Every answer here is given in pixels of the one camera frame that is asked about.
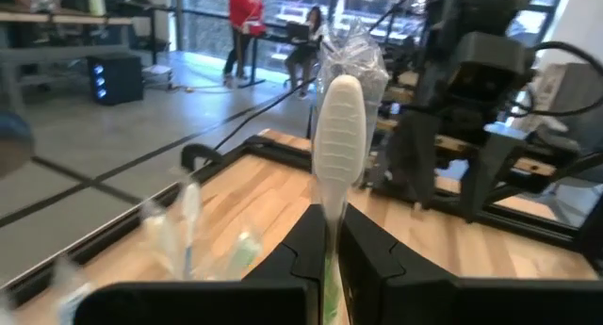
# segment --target laptop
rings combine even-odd
[[[309,41],[310,26],[307,24],[287,23],[286,36],[292,41]]]

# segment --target black computer tower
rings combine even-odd
[[[113,106],[143,99],[140,57],[119,53],[88,57],[92,99]]]

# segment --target red jacket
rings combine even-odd
[[[248,21],[261,21],[264,5],[262,0],[228,0],[230,23],[242,27]]]

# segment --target white wall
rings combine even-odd
[[[562,0],[558,14],[559,18],[556,18],[545,41],[569,42],[603,60],[602,0]],[[539,68],[570,61],[576,59],[563,52],[547,51]]]
[[[168,5],[170,6],[171,0],[151,0],[155,5]],[[156,12],[156,34],[157,37],[163,41],[170,41],[170,14],[165,12]],[[134,21],[134,29],[136,34],[139,36],[148,36],[151,33],[151,26],[149,20],[145,18],[137,18]]]

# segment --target gray floor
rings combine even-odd
[[[251,108],[284,91],[280,82],[226,90],[220,70],[184,66],[183,59],[170,58],[175,81],[210,88],[193,93],[148,89],[142,102],[111,107],[93,103],[86,82],[55,84],[49,93],[28,92],[26,118],[35,131],[37,156],[84,178],[102,178],[106,185],[147,197],[179,179],[172,169],[184,145],[215,146],[252,114]],[[308,111],[309,102],[289,99],[250,122],[220,150],[226,152],[265,128],[303,136]],[[166,148],[175,141],[181,142]],[[0,218],[31,209],[78,184],[31,163],[0,181]],[[131,206],[87,188],[0,228],[0,277],[18,276]]]

